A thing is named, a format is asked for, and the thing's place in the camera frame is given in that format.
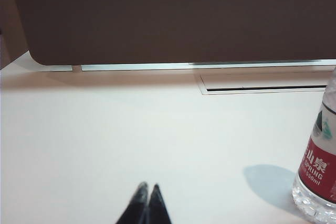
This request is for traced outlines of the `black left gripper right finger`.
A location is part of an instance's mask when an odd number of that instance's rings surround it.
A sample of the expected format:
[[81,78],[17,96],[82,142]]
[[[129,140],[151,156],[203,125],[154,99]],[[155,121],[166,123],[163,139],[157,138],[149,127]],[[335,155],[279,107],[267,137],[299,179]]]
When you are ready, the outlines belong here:
[[154,185],[150,196],[146,213],[146,223],[172,224],[158,184]]

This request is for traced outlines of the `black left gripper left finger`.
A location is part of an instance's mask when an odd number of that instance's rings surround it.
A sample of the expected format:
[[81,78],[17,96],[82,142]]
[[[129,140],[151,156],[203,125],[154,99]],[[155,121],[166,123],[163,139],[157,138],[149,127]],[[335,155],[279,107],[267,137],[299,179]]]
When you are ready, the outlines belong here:
[[148,184],[141,182],[133,193],[126,209],[117,220],[117,224],[147,223]]

